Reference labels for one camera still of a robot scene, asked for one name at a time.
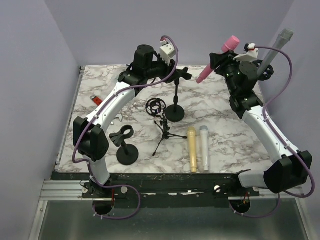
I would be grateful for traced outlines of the black tripod shock mount stand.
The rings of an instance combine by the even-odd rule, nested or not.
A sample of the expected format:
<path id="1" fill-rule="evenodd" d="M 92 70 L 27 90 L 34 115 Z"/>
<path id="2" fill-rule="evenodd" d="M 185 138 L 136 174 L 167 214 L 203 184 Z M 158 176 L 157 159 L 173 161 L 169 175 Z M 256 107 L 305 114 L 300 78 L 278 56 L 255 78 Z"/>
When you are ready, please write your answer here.
<path id="1" fill-rule="evenodd" d="M 162 132 L 161 140 L 159 141 L 155 151 L 152 154 L 153 157 L 156 155 L 157 150 L 163 140 L 168 140 L 171 137 L 187 139 L 187 136 L 177 135 L 169 132 L 171 128 L 169 127 L 168 119 L 165 116 L 166 108 L 167 108 L 167 105 L 165 101 L 156 97 L 148 100 L 145 105 L 145 110 L 149 116 L 152 116 L 154 118 L 160 118 L 159 123 L 156 120 L 153 121 L 160 128 Z"/>

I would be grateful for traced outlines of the black round base stand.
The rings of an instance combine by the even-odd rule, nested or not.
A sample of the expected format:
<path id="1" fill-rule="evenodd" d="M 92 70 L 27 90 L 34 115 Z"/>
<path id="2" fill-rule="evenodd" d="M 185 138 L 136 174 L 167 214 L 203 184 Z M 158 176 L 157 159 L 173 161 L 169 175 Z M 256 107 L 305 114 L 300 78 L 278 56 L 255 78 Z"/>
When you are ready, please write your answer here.
<path id="1" fill-rule="evenodd" d="M 184 67 L 183 69 L 177 69 L 174 73 L 174 85 L 175 85 L 175 94 L 173 97 L 173 104 L 168 106 L 165 110 L 165 116 L 166 118 L 171 122 L 180 122 L 185 117 L 185 110 L 182 106 L 178 105 L 179 97 L 178 97 L 178 89 L 180 84 L 180 78 L 183 78 L 185 80 L 190 80 L 192 78 L 192 75 L 188 73 L 189 68 Z"/>

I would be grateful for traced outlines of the black shock mount desk stand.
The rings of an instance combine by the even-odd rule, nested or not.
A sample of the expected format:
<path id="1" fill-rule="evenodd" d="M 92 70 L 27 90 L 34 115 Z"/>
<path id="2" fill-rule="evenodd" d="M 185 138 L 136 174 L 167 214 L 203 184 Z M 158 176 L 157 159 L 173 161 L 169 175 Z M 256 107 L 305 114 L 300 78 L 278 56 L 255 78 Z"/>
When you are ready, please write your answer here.
<path id="1" fill-rule="evenodd" d="M 252 63 L 256 66 L 256 68 L 258 70 L 260 68 L 262 62 L 263 62 L 262 60 L 257 59 L 255 61 L 253 61 Z M 263 73 L 258 74 L 258 80 L 262 81 L 262 82 L 267 81 L 272 77 L 273 74 L 274 74 L 274 68 L 271 65 L 268 65 Z"/>

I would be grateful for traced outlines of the beige microphone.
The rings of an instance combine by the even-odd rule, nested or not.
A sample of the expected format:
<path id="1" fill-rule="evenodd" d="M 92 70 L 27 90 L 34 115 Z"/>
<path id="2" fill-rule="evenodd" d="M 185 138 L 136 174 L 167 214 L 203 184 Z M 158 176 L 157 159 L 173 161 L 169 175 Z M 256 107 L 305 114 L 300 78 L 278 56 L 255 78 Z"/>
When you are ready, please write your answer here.
<path id="1" fill-rule="evenodd" d="M 197 145 L 196 145 L 196 129 L 193 126 L 187 129 L 188 149 L 190 158 L 191 173 L 197 172 Z"/>

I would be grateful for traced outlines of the white grey-head microphone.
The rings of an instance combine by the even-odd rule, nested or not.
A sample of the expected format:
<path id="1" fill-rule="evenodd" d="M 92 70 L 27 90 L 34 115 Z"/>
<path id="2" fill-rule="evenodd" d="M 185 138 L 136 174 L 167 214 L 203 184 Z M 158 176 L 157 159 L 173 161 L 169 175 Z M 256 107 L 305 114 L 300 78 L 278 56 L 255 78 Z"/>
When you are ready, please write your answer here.
<path id="1" fill-rule="evenodd" d="M 210 156 L 209 156 L 209 129 L 206 125 L 202 125 L 199 129 L 201 140 L 201 153 L 203 161 L 203 170 L 208 172 L 210 170 Z"/>

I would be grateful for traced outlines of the black clip stand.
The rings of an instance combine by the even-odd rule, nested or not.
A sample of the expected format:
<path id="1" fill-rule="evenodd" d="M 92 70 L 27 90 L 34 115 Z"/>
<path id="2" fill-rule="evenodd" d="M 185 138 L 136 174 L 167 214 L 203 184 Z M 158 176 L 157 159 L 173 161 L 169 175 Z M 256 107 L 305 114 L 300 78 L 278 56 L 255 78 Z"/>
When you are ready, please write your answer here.
<path id="1" fill-rule="evenodd" d="M 117 133 L 109 135 L 112 143 L 118 147 L 116 158 L 124 166 L 134 164 L 139 157 L 138 149 L 134 145 L 125 142 L 125 140 L 130 139 L 133 135 L 134 129 L 131 125 L 124 125 Z"/>

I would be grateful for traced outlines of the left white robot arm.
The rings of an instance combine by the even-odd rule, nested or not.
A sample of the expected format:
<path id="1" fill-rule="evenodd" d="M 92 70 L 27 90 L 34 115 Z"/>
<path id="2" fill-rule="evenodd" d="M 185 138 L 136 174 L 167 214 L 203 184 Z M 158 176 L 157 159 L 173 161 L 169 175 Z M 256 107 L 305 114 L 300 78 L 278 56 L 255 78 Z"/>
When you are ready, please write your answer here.
<path id="1" fill-rule="evenodd" d="M 178 48 L 171 42 L 161 40 L 156 52 L 150 45 L 139 45 L 134 53 L 133 62 L 118 76 L 114 89 L 106 99 L 85 118 L 77 117 L 73 121 L 74 153 L 80 153 L 81 159 L 72 156 L 75 164 L 87 164 L 90 179 L 95 183 L 93 191 L 101 198 L 111 191 L 108 183 L 110 173 L 105 161 L 109 150 L 106 132 L 111 122 L 141 90 L 151 87 L 149 80 L 159 79 L 156 83 L 173 82 L 180 70 Z"/>

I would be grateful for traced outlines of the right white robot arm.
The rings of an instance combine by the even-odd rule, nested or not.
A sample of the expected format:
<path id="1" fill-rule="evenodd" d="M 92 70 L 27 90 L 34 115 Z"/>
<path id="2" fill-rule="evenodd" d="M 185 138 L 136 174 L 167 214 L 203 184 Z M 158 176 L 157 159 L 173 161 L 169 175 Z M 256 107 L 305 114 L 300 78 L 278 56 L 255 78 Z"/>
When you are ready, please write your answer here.
<path id="1" fill-rule="evenodd" d="M 263 112 L 264 104 L 253 90 L 258 81 L 255 62 L 238 60 L 232 50 L 209 57 L 210 68 L 225 78 L 232 110 L 253 130 L 272 161 L 269 169 L 240 172 L 230 183 L 230 191 L 241 196 L 248 188 L 257 187 L 278 194 L 305 184 L 313 157 L 292 144 Z"/>

